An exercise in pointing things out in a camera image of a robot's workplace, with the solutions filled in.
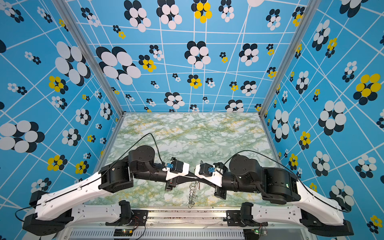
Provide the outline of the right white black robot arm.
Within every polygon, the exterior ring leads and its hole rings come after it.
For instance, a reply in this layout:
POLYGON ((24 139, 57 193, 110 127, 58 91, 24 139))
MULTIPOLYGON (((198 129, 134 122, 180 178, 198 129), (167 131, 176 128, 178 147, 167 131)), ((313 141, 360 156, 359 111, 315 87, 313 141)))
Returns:
POLYGON ((305 227, 323 237, 352 236, 352 225, 344 218, 344 204, 328 199, 300 182, 282 168, 264 168, 254 159, 236 154, 226 167, 223 163, 203 163, 195 168, 195 176, 215 187, 215 196, 226 199, 227 192, 261 194, 271 206, 242 203, 240 210, 227 211, 229 226, 256 227, 260 234, 269 222, 305 227))

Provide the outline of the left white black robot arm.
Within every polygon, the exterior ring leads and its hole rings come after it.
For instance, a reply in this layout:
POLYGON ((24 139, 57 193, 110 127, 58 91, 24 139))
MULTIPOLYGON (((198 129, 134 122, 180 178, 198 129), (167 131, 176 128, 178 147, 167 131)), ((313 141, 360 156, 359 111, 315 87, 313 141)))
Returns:
POLYGON ((34 212, 24 218, 23 230, 36 236, 47 236, 60 232, 66 225, 75 222, 100 222, 107 226, 137 225, 131 205, 120 201, 115 205, 88 209, 85 202, 94 198, 132 188, 134 177, 154 182, 187 182, 196 177, 189 164, 172 158, 169 165, 155 163, 155 150, 147 145, 129 152, 128 156, 103 167, 89 178, 63 190, 32 194, 30 206, 34 212))

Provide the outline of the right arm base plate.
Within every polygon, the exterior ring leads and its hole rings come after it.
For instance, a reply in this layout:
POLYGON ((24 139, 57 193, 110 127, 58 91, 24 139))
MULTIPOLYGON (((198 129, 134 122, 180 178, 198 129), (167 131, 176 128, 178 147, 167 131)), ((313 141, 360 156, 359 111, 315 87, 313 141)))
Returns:
POLYGON ((228 210, 223 221, 227 223, 229 227, 267 227, 268 222, 259 223, 253 219, 250 213, 246 213, 241 210, 228 210))

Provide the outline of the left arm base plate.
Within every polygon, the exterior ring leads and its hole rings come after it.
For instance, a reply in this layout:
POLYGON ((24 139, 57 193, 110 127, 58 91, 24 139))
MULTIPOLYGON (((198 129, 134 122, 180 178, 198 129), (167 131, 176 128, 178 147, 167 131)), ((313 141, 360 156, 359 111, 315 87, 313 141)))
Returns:
POLYGON ((131 210, 130 214, 123 215, 112 223, 106 223, 106 226, 145 226, 148 215, 147 210, 131 210))

